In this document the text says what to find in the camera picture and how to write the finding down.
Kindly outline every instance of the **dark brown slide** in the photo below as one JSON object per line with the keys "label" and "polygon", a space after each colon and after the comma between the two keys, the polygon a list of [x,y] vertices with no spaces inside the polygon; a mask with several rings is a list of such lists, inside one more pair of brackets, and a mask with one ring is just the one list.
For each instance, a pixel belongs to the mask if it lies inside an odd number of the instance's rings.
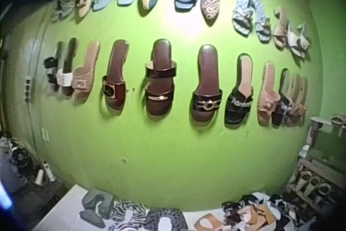
{"label": "dark brown slide", "polygon": [[206,44],[198,52],[199,84],[192,95],[192,118],[197,122],[207,122],[219,109],[222,90],[218,82],[217,50]]}
{"label": "dark brown slide", "polygon": [[151,52],[151,62],[145,65],[146,76],[150,79],[145,87],[147,110],[153,116],[168,112],[174,97],[173,77],[177,73],[177,63],[172,61],[171,43],[166,39],[156,40]]}
{"label": "dark brown slide", "polygon": [[125,102],[126,86],[123,79],[123,65],[129,51],[129,43],[116,40],[108,63],[107,75],[102,78],[102,91],[106,104],[113,109],[121,110]]}

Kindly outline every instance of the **tan sandal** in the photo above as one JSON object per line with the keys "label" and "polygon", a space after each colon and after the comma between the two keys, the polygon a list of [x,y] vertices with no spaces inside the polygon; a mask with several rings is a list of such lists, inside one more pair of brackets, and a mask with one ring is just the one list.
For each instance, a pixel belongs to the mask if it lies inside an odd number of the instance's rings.
{"label": "tan sandal", "polygon": [[74,98],[77,101],[85,102],[92,90],[94,83],[94,70],[99,54],[100,43],[98,40],[89,42],[86,49],[84,65],[72,72],[72,87],[75,90]]}
{"label": "tan sandal", "polygon": [[279,23],[275,26],[272,32],[274,44],[279,49],[286,46],[286,35],[287,35],[287,12],[282,6],[278,6],[274,9],[274,15],[279,18]]}
{"label": "tan sandal", "polygon": [[279,93],[274,91],[275,66],[273,62],[265,63],[262,81],[257,102],[257,116],[260,124],[268,125],[271,114],[276,110],[280,100]]}

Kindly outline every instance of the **brown sandal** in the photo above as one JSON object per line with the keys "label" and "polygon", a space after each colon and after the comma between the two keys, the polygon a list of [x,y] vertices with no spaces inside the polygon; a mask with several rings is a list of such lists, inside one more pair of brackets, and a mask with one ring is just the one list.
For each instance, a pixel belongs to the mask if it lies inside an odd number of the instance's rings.
{"label": "brown sandal", "polygon": [[257,102],[258,122],[268,125],[271,114],[276,110],[280,95],[274,91],[275,66],[273,62],[266,62],[263,69],[262,88]]}
{"label": "brown sandal", "polygon": [[100,43],[98,40],[89,42],[83,66],[75,68],[72,72],[72,87],[75,90],[74,97],[77,101],[85,102],[92,90],[99,49]]}
{"label": "brown sandal", "polygon": [[173,77],[177,63],[171,60],[171,44],[168,40],[155,41],[151,62],[145,65],[150,82],[145,87],[148,113],[162,116],[168,112],[174,96]]}
{"label": "brown sandal", "polygon": [[121,110],[126,96],[123,79],[123,65],[129,50],[129,43],[116,40],[113,44],[107,75],[102,78],[102,91],[106,96],[106,104],[113,109]]}
{"label": "brown sandal", "polygon": [[212,45],[203,45],[198,52],[199,84],[192,95],[192,118],[207,122],[219,109],[222,90],[218,82],[217,50]]}

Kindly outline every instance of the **display table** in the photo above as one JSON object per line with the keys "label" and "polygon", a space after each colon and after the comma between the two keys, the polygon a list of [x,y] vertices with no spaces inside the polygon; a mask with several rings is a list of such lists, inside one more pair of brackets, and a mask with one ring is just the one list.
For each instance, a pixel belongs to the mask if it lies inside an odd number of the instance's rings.
{"label": "display table", "polygon": [[[42,221],[33,229],[34,231],[62,231],[62,230],[108,230],[113,224],[113,220],[103,220],[106,227],[100,229],[95,227],[84,220],[79,216],[79,213],[84,210],[82,206],[82,198],[88,191],[79,185],[74,185],[67,194],[59,201],[58,204],[42,219]],[[200,212],[183,212],[186,222],[190,230],[194,229],[194,224],[196,221],[208,214],[211,213],[217,217],[220,221],[223,221],[224,212],[220,209],[213,209]],[[171,230],[170,229],[170,220],[166,217],[163,217],[159,223],[159,230]]]}

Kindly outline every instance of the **green wall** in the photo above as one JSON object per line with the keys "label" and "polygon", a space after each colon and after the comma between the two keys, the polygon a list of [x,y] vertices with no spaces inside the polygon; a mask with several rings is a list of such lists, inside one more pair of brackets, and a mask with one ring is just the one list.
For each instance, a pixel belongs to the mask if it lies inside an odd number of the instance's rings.
{"label": "green wall", "polygon": [[[321,42],[323,60],[323,97],[321,117],[346,112],[346,34],[345,0],[310,0]],[[346,172],[346,133],[324,127],[318,135],[316,148],[325,158]]]}
{"label": "green wall", "polygon": [[[293,28],[307,22],[312,41],[309,59],[295,61],[288,50],[278,51],[273,42],[260,43],[254,32],[248,38],[238,35],[231,22],[235,0],[221,0],[221,12],[212,27],[206,25],[199,2],[190,13],[180,14],[174,10],[173,0],[159,0],[151,13],[141,17],[137,2],[119,8],[112,0],[106,9],[90,12],[78,24],[72,16],[50,24],[55,5],[44,6],[16,26],[10,37],[5,78],[9,127],[69,184],[96,187],[148,206],[207,209],[255,190],[280,192],[296,164],[308,120],[304,126],[293,128],[258,125],[256,103],[263,65],[268,60],[275,63],[276,89],[285,67],[308,78],[309,118],[321,108],[322,58],[314,19],[305,0],[263,2],[273,26],[277,22],[273,9],[279,5],[288,10]],[[91,39],[101,42],[94,88],[84,105],[50,93],[42,66],[43,60],[54,53],[56,42],[67,42],[71,37],[79,40],[75,67],[83,63]],[[106,108],[100,89],[112,44],[121,38],[130,44],[123,70],[130,91],[123,112],[117,114]],[[172,110],[166,117],[152,120],[142,103],[142,82],[144,64],[159,38],[171,42],[172,59],[178,69]],[[215,120],[201,128],[191,123],[189,107],[198,85],[198,49],[207,43],[218,50],[224,97]],[[227,95],[236,81],[236,58],[242,52],[253,59],[255,103],[246,125],[235,130],[225,128],[223,114]],[[28,72],[35,77],[29,111],[36,148],[23,103],[23,82]],[[48,131],[50,142],[42,140],[41,127]]]}

